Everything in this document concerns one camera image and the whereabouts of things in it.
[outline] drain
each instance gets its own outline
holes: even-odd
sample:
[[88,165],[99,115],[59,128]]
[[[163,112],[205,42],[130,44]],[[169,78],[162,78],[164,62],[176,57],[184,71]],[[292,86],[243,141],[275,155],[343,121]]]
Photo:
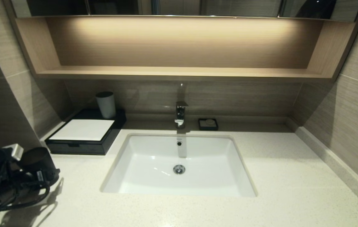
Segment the drain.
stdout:
[[182,165],[175,165],[173,167],[173,172],[176,174],[184,174],[186,171],[186,168]]

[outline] white paper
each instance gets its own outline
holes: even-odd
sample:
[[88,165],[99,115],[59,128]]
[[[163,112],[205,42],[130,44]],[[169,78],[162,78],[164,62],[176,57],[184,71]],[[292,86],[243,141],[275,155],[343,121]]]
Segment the white paper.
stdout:
[[113,120],[73,119],[50,139],[100,141]]

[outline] undermount sink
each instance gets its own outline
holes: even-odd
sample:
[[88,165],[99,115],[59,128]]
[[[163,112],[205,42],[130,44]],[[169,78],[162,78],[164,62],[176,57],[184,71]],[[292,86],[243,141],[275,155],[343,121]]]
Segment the undermount sink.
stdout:
[[256,196],[234,141],[225,137],[128,136],[101,190]]

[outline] wooden shelf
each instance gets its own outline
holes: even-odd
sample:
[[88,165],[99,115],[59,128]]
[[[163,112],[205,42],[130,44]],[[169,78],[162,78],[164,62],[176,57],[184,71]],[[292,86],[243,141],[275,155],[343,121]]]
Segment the wooden shelf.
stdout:
[[159,79],[159,80],[261,80],[330,81],[307,69],[212,68],[212,67],[136,67],[136,66],[60,66],[37,73],[52,79]]
[[32,17],[4,1],[29,68],[46,79],[331,82],[356,23],[308,19]]

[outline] countertop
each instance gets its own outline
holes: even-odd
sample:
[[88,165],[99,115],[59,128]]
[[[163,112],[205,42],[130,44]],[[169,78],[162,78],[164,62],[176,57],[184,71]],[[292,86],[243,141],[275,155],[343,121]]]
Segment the countertop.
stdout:
[[285,125],[220,124],[218,132],[189,126],[188,135],[234,139],[257,197],[102,193],[127,135],[176,134],[162,130],[166,124],[127,122],[106,156],[52,155],[61,173],[47,200],[0,213],[0,226],[358,226],[358,197]]

